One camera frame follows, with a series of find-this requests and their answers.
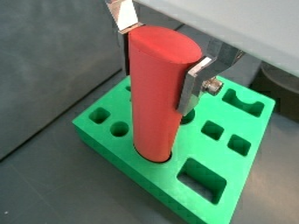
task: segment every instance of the gray table surface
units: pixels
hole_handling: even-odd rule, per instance
[[[156,18],[158,14],[153,11],[145,14],[146,23],[150,23],[152,19],[156,23],[169,21],[166,23],[170,23],[172,27],[177,25],[172,20]],[[205,49],[209,36],[188,26],[181,27],[180,32],[190,36],[202,46],[202,50]],[[11,57],[25,59],[18,52]],[[13,61],[9,57],[3,59],[7,62]],[[258,60],[246,55],[222,75],[234,82],[248,85],[257,65]],[[25,68],[26,66],[18,67],[19,72],[14,75],[26,71]],[[43,107],[43,110],[49,111],[55,109],[55,115],[47,116],[46,121],[50,121],[50,124],[46,128],[34,134],[0,163],[1,224],[184,223],[180,217],[80,141],[70,124],[70,120],[120,80],[121,73],[113,75],[100,85],[98,78],[97,83],[85,86],[85,92],[81,91],[80,95],[70,99],[72,102],[61,108],[54,108],[57,102],[49,104],[50,107],[35,103],[37,108]],[[80,81],[73,85],[69,92],[76,94]],[[31,97],[35,96],[38,99],[38,93],[41,91],[37,89]],[[50,97],[61,97],[61,94],[51,94]],[[7,115],[1,121],[13,123],[14,116],[18,114]],[[19,133],[13,129],[17,136],[29,130],[25,125],[30,124],[30,119],[39,120],[39,116],[42,115],[34,110],[22,117]],[[230,223],[299,223],[297,145],[299,124],[273,114]]]

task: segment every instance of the silver bolt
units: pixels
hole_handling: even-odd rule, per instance
[[[212,77],[202,84],[202,92],[208,92],[210,95],[217,95],[222,87],[222,82]]]

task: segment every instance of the green tray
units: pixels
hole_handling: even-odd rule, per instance
[[[218,95],[205,94],[181,119],[165,163],[133,147],[129,78],[73,120],[85,144],[189,223],[229,223],[274,106],[218,79]]]

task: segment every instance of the hole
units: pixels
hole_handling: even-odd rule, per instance
[[[252,116],[258,117],[261,111],[264,109],[264,104],[260,101],[254,103],[244,103],[236,95],[236,91],[233,89],[228,89],[226,93],[224,94],[221,100],[228,103],[230,106],[236,107],[237,109],[245,111]]]
[[[108,117],[109,113],[102,108],[97,108],[88,116],[89,120],[97,124],[102,123]]]
[[[193,117],[194,117],[194,110],[192,109],[190,112],[188,113],[188,115],[185,115],[185,116],[181,118],[181,123],[180,123],[180,125],[188,124],[188,123],[193,120]]]
[[[226,180],[202,164],[188,158],[177,179],[212,204],[217,204]]]
[[[241,156],[248,154],[250,143],[240,136],[232,135],[228,140],[228,147]]]
[[[222,130],[224,129],[214,122],[206,121],[201,127],[200,132],[213,140],[220,140]]]
[[[122,137],[128,132],[128,125],[124,122],[114,122],[109,131],[114,137]]]
[[[162,161],[162,162],[154,162],[154,161],[152,161],[152,160],[149,160],[149,159],[146,159],[140,153],[138,153],[138,151],[137,151],[137,149],[136,149],[136,146],[134,146],[134,151],[136,151],[136,153],[137,153],[137,155],[142,158],[142,159],[145,159],[146,161],[149,161],[150,163],[154,163],[154,164],[162,164],[162,163],[165,163],[165,162],[168,162],[170,159],[172,159],[172,153],[170,153],[170,156],[166,158],[166,160],[165,161]]]

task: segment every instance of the green foam block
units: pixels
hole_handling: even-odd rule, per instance
[[[129,78],[73,120],[78,137],[189,223],[229,223],[257,154],[273,100],[218,77],[181,119],[172,157],[146,161],[133,147]]]

